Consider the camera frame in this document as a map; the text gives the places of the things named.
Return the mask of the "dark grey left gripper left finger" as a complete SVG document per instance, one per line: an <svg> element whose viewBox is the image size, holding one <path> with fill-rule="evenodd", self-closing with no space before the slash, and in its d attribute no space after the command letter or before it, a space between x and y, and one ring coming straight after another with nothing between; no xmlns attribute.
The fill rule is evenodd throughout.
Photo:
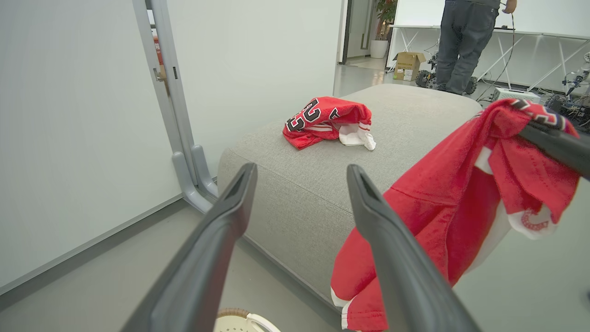
<svg viewBox="0 0 590 332"><path fill-rule="evenodd" d="M212 332L233 248L244 235L257 165L244 164L121 332Z"/></svg>

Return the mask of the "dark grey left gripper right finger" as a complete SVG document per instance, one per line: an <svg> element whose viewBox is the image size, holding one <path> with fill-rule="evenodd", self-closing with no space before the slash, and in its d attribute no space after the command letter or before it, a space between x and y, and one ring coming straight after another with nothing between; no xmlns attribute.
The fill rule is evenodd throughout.
<svg viewBox="0 0 590 332"><path fill-rule="evenodd" d="M407 332L482 332L359 165L346 168L356 229L370 244L387 322Z"/></svg>

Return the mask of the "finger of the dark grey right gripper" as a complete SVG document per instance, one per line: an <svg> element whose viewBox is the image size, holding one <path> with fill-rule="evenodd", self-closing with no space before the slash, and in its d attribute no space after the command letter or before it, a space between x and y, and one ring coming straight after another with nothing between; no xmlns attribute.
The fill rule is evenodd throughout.
<svg viewBox="0 0 590 332"><path fill-rule="evenodd" d="M590 180L590 135L583 134L581 138L575 138L566 132L531 121L520 131L520 136L547 156Z"/></svg>

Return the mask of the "red shirt with white trim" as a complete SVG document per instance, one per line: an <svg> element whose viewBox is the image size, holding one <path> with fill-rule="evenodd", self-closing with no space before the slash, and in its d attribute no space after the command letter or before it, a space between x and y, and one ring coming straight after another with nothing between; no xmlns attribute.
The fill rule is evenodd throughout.
<svg viewBox="0 0 590 332"><path fill-rule="evenodd" d="M552 235L573 201L581 174L525 138L526 128L590 148L590 137L560 113L503 99L440 141L382 196L449 286L510 231L532 240Z"/></svg>

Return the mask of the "red jersey with number print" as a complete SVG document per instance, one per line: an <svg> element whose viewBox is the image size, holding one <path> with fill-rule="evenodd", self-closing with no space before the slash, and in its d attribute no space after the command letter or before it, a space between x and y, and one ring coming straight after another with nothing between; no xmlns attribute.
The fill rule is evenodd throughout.
<svg viewBox="0 0 590 332"><path fill-rule="evenodd" d="M283 137L298 150L324 140L345 146L377 146L371 134L372 113L362 103L336 97L316 97L283 127Z"/></svg>

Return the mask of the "dark robot equipment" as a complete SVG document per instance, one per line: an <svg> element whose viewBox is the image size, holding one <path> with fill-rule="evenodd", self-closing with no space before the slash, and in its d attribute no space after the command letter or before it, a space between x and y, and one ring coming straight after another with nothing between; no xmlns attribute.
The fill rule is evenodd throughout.
<svg viewBox="0 0 590 332"><path fill-rule="evenodd" d="M566 93L552 95L544 105L569 119L578 131L590 135L590 51L584 55L579 70L565 74L562 84Z"/></svg>

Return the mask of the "white plastic laundry basket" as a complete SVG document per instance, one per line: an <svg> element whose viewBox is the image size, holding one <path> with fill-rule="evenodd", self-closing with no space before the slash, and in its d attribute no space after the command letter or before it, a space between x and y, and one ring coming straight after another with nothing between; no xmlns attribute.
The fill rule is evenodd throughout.
<svg viewBox="0 0 590 332"><path fill-rule="evenodd" d="M280 332L261 315L240 308L222 308L218 312L213 332Z"/></svg>

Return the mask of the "white device box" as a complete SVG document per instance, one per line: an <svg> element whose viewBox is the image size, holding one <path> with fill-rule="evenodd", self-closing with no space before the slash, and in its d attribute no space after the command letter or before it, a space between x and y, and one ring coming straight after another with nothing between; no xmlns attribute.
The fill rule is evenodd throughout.
<svg viewBox="0 0 590 332"><path fill-rule="evenodd" d="M530 101L533 103L540 102L540 96L538 96L532 92L525 92L525 91L506 89L506 88L495 88L494 93L491 97L491 100L497 101L497 100L502 100L502 99L522 99L522 100L527 100L527 101Z"/></svg>

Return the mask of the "white trestle table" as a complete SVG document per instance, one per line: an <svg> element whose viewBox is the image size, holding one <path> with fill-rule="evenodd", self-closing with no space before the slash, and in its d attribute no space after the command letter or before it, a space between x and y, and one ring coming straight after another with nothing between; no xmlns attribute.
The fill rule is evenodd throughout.
<svg viewBox="0 0 590 332"><path fill-rule="evenodd" d="M385 69L392 72L399 52L424 53L426 59L438 50L440 27L390 25ZM551 89L564 92L562 80L576 72L590 51L590 36L550 32L495 30L481 53L473 76L487 83L513 89Z"/></svg>

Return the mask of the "grey fabric ottoman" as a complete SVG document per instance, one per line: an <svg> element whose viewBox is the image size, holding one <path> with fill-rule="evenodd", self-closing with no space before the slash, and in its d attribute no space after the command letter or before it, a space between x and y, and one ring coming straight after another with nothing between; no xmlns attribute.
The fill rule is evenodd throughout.
<svg viewBox="0 0 590 332"><path fill-rule="evenodd" d="M360 165L379 191L387 191L481 110L466 96L402 84L371 86L344 99L371 110L375 150L333 140L299 151L283 137L281 120L226 149L218 168L218 187L224 190L242 165L257 164L245 239L329 307L334 260L354 227L347 166Z"/></svg>

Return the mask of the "person in grey jeans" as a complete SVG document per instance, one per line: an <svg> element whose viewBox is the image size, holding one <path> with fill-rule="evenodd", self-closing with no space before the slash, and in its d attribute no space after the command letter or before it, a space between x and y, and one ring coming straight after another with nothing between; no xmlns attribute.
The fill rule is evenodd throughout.
<svg viewBox="0 0 590 332"><path fill-rule="evenodd" d="M518 5L518 0L445 0L436 70L439 91L465 93L502 2L504 13L513 13Z"/></svg>

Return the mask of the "black wheeled rover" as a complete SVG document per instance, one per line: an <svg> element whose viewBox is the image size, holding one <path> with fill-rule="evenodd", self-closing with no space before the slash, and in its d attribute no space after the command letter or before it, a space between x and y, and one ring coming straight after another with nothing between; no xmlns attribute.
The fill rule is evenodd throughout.
<svg viewBox="0 0 590 332"><path fill-rule="evenodd" d="M419 74L417 75L415 82L417 86L420 88L427 88L427 89L438 89L438 84L436 80L436 70L437 70L437 61L438 61L438 51L435 54L432 54L432 58L427 62L431 65L431 71L428 70L420 70ZM466 95L472 95L476 89L478 88L478 78L471 77L466 85L466 90L464 93Z"/></svg>

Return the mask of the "brown cardboard box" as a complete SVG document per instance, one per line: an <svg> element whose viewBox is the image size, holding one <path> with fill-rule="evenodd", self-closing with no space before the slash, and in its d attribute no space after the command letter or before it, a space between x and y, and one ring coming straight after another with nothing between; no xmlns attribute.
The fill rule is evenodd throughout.
<svg viewBox="0 0 590 332"><path fill-rule="evenodd" d="M394 80L413 81L419 74L421 64L426 62L424 53L420 52L399 52L396 56L393 72Z"/></svg>

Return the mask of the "white partition panel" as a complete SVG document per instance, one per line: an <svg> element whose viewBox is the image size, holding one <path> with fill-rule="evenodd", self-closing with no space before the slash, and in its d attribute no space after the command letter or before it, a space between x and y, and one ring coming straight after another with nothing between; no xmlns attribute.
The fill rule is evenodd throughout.
<svg viewBox="0 0 590 332"><path fill-rule="evenodd" d="M242 137L334 90L343 0L149 0L186 157L209 174Z"/></svg>
<svg viewBox="0 0 590 332"><path fill-rule="evenodd" d="M0 296L177 201L148 0L0 0Z"/></svg>

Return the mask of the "green potted plant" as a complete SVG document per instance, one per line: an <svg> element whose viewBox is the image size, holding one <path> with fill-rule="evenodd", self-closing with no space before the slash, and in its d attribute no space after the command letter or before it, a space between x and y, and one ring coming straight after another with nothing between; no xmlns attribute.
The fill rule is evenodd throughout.
<svg viewBox="0 0 590 332"><path fill-rule="evenodd" d="M397 3L398 0L377 0L376 13L378 24L375 33L376 41L386 39L386 25L393 23L395 19Z"/></svg>

